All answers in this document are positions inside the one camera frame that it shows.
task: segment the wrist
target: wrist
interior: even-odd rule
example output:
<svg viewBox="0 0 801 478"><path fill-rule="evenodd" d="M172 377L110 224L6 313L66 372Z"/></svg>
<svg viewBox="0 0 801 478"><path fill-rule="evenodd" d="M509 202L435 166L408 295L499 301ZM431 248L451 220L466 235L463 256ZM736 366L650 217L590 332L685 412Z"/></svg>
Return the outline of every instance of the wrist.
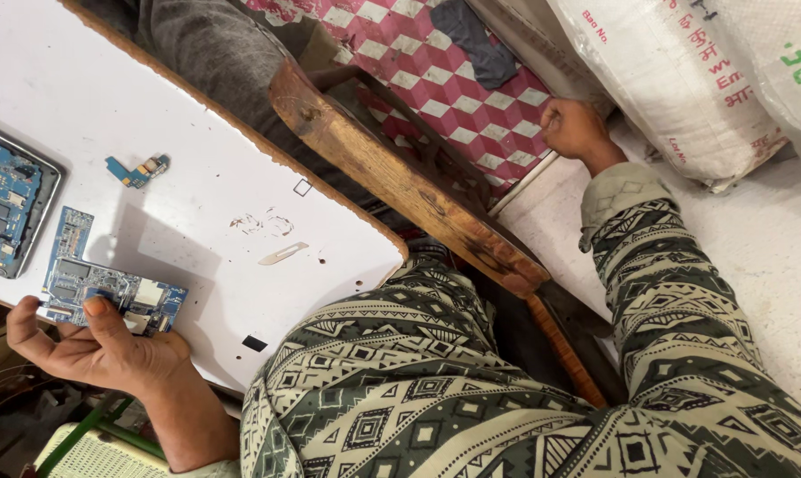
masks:
<svg viewBox="0 0 801 478"><path fill-rule="evenodd" d="M191 397L198 389L207 389L208 384L189 359L180 363L165 377L145 381L136 388L128 390L129 393L138 398L145 407L154 407L159 403L179 400L180 397Z"/></svg>
<svg viewBox="0 0 801 478"><path fill-rule="evenodd" d="M589 170L589 175L594 178L607 168L627 162L627 157L616 143L607 140L591 147L589 153L580 160Z"/></svg>

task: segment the small blue circuit board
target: small blue circuit board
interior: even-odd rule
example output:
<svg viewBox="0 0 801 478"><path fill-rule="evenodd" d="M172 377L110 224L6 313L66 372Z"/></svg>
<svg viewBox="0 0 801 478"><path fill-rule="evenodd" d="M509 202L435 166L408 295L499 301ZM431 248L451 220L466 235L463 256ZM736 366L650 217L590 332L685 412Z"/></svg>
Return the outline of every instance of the small blue circuit board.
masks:
<svg viewBox="0 0 801 478"><path fill-rule="evenodd" d="M115 305L132 333L152 336L168 332L188 289L81 260L92 224L93 216L86 212L66 206L61 211L43 284L44 293L49 295L43 304L46 316L56 322L87 326L82 303L101 295Z"/></svg>
<svg viewBox="0 0 801 478"><path fill-rule="evenodd" d="M123 165L113 156L105 158L106 168L126 187L140 189L150 179L164 173L170 166L170 158L161 155L158 158L150 158L141 164L134 171L123 168Z"/></svg>
<svg viewBox="0 0 801 478"><path fill-rule="evenodd" d="M43 172L0 146L0 269L19 257L19 246Z"/></svg>

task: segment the green and beige patterned shirt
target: green and beige patterned shirt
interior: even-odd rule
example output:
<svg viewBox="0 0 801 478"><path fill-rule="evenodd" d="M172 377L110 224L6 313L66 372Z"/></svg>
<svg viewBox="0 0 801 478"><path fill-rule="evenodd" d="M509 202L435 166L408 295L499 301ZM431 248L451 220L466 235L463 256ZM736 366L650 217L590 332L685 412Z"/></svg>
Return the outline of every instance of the green and beige patterned shirt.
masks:
<svg viewBox="0 0 801 478"><path fill-rule="evenodd" d="M240 463L186 475L801 476L801 405L654 173L609 168L582 214L627 405L597 410L502 361L470 281L417 256L294 327L247 393Z"/></svg>

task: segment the hand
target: hand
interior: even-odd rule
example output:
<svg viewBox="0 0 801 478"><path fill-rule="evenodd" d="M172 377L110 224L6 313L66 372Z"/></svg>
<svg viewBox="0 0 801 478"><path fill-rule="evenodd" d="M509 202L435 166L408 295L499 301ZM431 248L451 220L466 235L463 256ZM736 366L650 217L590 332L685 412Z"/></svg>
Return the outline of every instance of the hand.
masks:
<svg viewBox="0 0 801 478"><path fill-rule="evenodd" d="M627 162L610 139L604 120L586 101L551 100L541 126L545 143L562 157L581 160L593 178L610 166Z"/></svg>
<svg viewBox="0 0 801 478"><path fill-rule="evenodd" d="M190 347L178 334L135 337L102 297L84 303L89 328L57 324L58 343L37 327L37 304L36 297L24 297L8 314L8 345L47 374L122 390L141 401L173 380L199 377L190 362Z"/></svg>

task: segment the checkered tile floor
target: checkered tile floor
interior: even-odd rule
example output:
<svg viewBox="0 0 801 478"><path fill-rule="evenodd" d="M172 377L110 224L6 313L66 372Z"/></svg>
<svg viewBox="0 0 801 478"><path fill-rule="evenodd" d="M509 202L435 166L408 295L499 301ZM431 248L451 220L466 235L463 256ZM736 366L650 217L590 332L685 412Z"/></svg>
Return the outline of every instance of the checkered tile floor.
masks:
<svg viewBox="0 0 801 478"><path fill-rule="evenodd" d="M474 81L468 55L430 22L443 0L246 0L275 23L321 19L342 44L336 61L371 72L484 172L502 197L548 149L539 120L548 90L527 68L497 90ZM370 92L360 98L399 146L416 128Z"/></svg>

